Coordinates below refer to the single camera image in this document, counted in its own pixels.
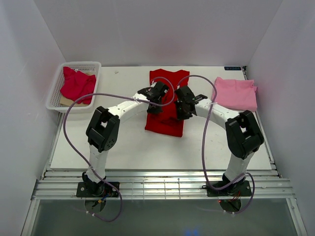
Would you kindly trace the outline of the red t shirt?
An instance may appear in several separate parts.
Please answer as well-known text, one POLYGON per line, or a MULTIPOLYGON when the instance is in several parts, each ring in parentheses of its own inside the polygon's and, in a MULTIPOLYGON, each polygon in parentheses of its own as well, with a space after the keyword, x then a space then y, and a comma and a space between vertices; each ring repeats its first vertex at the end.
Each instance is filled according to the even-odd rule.
MULTIPOLYGON (((188 84, 188 75, 190 75, 190 72, 186 70, 171 72, 164 69, 157 69, 150 71, 149 81, 161 81, 168 86, 172 85, 176 89, 178 83, 181 83, 180 86, 188 84)), ((172 89, 162 99, 163 104, 170 104, 162 107, 162 112, 159 114, 147 114, 145 130, 163 135, 182 137, 184 122, 177 119, 175 101, 171 100, 171 98, 177 99, 172 89)))

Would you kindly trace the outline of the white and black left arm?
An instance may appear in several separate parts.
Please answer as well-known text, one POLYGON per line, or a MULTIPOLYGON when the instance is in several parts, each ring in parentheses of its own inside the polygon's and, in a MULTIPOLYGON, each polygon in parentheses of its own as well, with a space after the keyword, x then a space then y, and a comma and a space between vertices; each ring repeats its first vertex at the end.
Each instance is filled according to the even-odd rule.
POLYGON ((117 142, 120 125, 143 111, 161 113, 162 98, 168 91, 166 84, 155 82, 139 90, 129 101, 109 108, 96 108, 86 131, 91 166, 82 174, 85 188, 90 194, 97 197, 104 192, 106 160, 109 150, 117 142))

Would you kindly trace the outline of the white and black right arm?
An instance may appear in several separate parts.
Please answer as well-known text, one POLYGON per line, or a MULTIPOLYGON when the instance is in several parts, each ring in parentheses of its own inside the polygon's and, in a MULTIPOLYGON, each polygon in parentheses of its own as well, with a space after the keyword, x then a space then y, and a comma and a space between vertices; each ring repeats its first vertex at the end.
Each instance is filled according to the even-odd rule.
POLYGON ((179 120, 198 116, 207 122, 214 122, 226 131, 227 145, 231 152, 228 167, 221 181, 208 181, 204 188, 212 196, 238 194, 246 186, 245 178, 251 158, 264 143, 254 114, 248 110, 237 112, 225 108, 202 94, 194 95, 187 86, 178 88, 175 94, 179 120))

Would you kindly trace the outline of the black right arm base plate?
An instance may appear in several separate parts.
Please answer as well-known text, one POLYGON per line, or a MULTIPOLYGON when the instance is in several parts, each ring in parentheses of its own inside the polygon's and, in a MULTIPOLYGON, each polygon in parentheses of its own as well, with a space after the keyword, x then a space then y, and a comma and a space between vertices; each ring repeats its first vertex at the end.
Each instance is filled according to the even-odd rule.
POLYGON ((252 195, 252 189, 250 183, 247 180, 233 183, 230 186, 217 190, 217 188, 222 188, 225 184, 223 181, 211 182, 213 188, 210 188, 207 184, 203 185, 201 188, 207 191, 208 197, 250 197, 252 195))

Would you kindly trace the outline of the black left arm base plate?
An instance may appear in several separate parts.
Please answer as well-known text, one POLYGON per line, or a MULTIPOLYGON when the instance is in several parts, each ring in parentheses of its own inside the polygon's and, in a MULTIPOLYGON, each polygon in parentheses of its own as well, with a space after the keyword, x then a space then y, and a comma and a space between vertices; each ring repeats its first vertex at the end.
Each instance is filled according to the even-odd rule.
POLYGON ((79 182, 76 190, 76 197, 79 198, 102 198, 102 197, 118 197, 118 191, 104 182, 87 184, 79 182))

